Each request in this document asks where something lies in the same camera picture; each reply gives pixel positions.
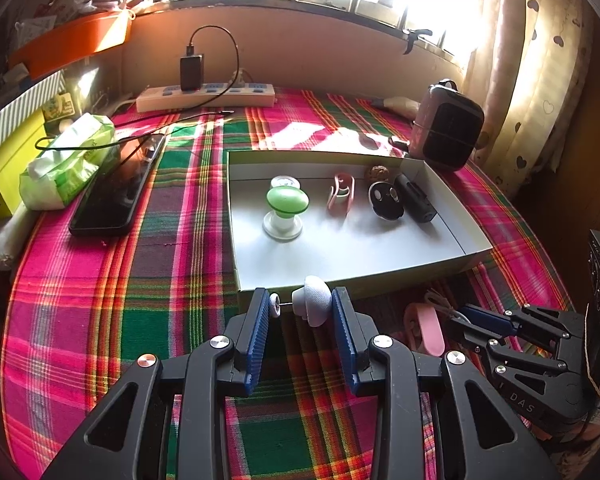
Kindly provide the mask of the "pink clip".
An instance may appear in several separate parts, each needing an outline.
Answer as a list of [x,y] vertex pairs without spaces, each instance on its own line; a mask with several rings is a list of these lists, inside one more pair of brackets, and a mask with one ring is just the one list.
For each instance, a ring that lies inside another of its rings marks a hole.
[[345,172],[334,175],[332,187],[327,201],[327,211],[330,214],[346,216],[352,208],[355,196],[355,178]]
[[431,304],[409,304],[404,312],[407,347],[412,351],[443,356],[445,342],[437,311]]

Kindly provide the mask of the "black rectangular flashlight device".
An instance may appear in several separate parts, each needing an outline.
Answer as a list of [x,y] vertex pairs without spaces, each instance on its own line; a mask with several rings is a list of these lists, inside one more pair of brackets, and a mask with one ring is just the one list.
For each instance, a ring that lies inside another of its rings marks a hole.
[[428,223],[437,215],[436,208],[431,205],[426,193],[405,174],[398,174],[393,186],[405,211],[417,223]]

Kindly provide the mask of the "black round disc gadget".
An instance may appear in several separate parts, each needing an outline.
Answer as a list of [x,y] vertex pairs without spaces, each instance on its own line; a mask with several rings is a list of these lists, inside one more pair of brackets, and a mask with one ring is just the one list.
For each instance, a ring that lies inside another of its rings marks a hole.
[[368,201],[374,214],[388,221],[396,221],[404,215],[404,207],[396,188],[386,181],[377,181],[368,188]]

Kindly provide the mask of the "grey white roller massager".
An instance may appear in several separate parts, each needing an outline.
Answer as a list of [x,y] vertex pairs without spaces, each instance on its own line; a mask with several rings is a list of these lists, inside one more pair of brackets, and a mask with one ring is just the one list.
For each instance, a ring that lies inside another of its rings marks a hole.
[[276,292],[270,295],[270,317],[279,318],[283,306],[291,306],[295,315],[306,321],[310,327],[317,328],[327,322],[332,312],[332,292],[321,278],[309,275],[304,279],[303,286],[291,293],[291,302],[283,304]]

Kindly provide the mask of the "green white mushroom massager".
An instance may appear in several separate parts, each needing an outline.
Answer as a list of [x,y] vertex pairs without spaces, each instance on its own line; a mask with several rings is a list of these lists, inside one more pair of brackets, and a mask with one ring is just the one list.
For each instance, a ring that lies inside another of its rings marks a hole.
[[299,214],[310,204],[309,196],[301,188],[279,185],[270,188],[265,195],[270,211],[263,218],[265,233],[274,240],[294,240],[302,232]]

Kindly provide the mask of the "plaid bedspread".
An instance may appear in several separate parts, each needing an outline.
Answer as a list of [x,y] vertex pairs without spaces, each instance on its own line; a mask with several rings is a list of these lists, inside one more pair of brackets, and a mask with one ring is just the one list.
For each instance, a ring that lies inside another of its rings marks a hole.
[[[390,136],[409,132],[363,99],[279,90],[273,107],[176,130],[127,236],[76,238],[70,210],[43,214],[12,286],[1,359],[6,441],[23,475],[42,474],[138,356],[185,354],[237,313],[228,152],[388,152]],[[330,330],[274,322],[260,385],[226,407],[237,479],[370,473],[376,403],[349,392]]]

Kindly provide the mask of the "walnut in tray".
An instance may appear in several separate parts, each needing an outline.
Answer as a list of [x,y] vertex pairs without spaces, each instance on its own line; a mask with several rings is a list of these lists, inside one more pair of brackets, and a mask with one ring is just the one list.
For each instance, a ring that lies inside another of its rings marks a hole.
[[370,183],[387,182],[390,179],[390,171],[387,167],[376,165],[366,171],[366,179]]

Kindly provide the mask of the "grey portable heater fan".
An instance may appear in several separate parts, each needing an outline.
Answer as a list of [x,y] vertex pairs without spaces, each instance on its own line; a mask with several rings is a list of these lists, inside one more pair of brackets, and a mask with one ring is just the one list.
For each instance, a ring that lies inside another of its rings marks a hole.
[[408,154],[430,166],[462,169],[482,130],[482,107],[457,90],[452,79],[430,84],[419,104]]

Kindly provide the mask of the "black smartphone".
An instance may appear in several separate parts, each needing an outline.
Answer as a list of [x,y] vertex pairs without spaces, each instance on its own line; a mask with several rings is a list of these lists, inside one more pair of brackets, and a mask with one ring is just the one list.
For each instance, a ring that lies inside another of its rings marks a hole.
[[164,135],[158,133],[137,136],[110,148],[76,206],[69,232],[76,237],[128,234],[165,143]]

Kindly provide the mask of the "heart pattern curtain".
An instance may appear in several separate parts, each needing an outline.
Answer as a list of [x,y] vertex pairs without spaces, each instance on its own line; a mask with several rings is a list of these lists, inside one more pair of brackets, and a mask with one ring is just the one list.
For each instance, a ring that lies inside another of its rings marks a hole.
[[590,65],[586,0],[475,0],[478,38],[463,91],[482,106],[472,158],[507,196],[556,170]]

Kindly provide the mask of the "green wet wipes pack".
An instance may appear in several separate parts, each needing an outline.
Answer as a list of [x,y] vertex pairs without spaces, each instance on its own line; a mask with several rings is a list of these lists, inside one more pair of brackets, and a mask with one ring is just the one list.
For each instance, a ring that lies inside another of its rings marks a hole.
[[114,142],[114,123],[85,113],[53,141],[43,141],[36,159],[19,177],[19,194],[29,210],[66,208],[78,196]]

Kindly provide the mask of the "striped white box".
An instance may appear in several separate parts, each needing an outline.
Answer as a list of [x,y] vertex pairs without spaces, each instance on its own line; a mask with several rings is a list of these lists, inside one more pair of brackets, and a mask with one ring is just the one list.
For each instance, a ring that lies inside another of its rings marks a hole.
[[15,131],[30,115],[43,104],[66,88],[63,70],[34,84],[18,98],[0,109],[0,145]]

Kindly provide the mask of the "white power strip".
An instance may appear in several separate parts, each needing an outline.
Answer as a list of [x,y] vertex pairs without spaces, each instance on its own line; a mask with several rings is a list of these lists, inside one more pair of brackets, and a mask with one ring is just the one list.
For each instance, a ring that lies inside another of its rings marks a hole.
[[195,91],[183,91],[179,86],[145,89],[135,101],[140,113],[159,110],[185,110],[197,106],[270,107],[276,101],[272,84],[244,84],[227,89],[227,84],[203,84]]

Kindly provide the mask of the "black charger adapter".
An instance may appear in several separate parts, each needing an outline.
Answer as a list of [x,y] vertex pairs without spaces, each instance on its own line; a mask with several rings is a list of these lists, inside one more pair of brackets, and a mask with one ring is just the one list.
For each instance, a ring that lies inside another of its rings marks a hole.
[[204,56],[189,44],[180,59],[180,86],[183,91],[199,90],[204,82]]

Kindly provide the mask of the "orange plastic basket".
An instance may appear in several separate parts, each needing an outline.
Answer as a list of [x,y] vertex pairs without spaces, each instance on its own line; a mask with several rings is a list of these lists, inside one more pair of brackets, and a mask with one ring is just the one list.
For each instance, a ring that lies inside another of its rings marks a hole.
[[121,46],[129,39],[135,14],[130,10],[77,18],[29,41],[8,57],[8,67],[22,64],[40,79],[76,61]]

